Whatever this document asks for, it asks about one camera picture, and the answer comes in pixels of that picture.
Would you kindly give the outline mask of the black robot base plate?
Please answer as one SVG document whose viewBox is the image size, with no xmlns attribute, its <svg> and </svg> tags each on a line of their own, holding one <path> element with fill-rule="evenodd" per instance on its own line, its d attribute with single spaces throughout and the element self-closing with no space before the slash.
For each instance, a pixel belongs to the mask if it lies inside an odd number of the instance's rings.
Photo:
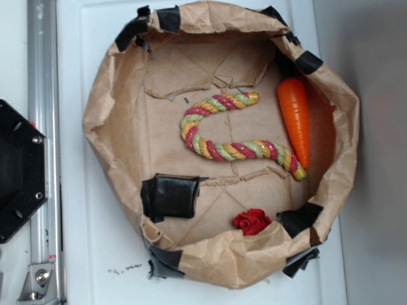
<svg viewBox="0 0 407 305">
<path fill-rule="evenodd" d="M 7 101 L 1 101 L 1 243 L 46 201 L 46 137 Z"/>
</svg>

